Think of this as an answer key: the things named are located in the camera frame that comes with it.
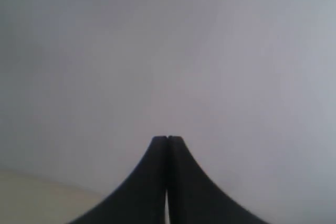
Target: gray background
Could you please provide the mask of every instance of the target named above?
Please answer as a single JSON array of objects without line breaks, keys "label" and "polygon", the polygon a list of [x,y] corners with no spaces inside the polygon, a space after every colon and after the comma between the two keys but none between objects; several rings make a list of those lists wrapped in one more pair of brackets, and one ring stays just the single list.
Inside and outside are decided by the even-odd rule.
[{"label": "gray background", "polygon": [[1,0],[0,165],[109,193],[154,135],[272,223],[334,223],[335,0]]}]

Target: black pointed object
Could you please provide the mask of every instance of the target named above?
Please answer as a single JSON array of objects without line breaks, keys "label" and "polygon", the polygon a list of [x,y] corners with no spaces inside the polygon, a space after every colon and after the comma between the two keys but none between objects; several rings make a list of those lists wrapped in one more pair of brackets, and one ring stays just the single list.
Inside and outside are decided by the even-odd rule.
[{"label": "black pointed object", "polygon": [[71,224],[164,224],[167,137],[154,137],[130,176]]},{"label": "black pointed object", "polygon": [[220,190],[183,139],[169,137],[167,194],[171,224],[267,224]]}]

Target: black plastic part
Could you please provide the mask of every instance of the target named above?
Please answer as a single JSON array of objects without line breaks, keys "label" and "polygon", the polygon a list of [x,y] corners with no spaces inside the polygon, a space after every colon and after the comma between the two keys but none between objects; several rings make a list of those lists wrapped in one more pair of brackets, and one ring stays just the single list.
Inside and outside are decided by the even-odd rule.
[{"label": "black plastic part", "polygon": [[167,137],[153,138],[131,175],[71,224],[164,224]]},{"label": "black plastic part", "polygon": [[266,224],[221,191],[183,139],[169,137],[167,192],[171,224]]}]

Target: beige surface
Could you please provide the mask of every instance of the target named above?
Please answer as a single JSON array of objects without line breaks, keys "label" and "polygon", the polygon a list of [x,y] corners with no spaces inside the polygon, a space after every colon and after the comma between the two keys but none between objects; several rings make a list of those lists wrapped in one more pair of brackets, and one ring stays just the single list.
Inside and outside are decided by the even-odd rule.
[{"label": "beige surface", "polygon": [[74,187],[0,170],[1,224],[67,223],[102,198]]}]

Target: white wall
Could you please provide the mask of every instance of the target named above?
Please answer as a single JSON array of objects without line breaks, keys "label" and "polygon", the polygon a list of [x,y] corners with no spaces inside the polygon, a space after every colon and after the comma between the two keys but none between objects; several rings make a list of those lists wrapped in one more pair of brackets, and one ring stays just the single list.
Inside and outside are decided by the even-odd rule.
[{"label": "white wall", "polygon": [[334,0],[3,1],[0,165],[108,193],[179,134],[266,220],[335,220]]}]

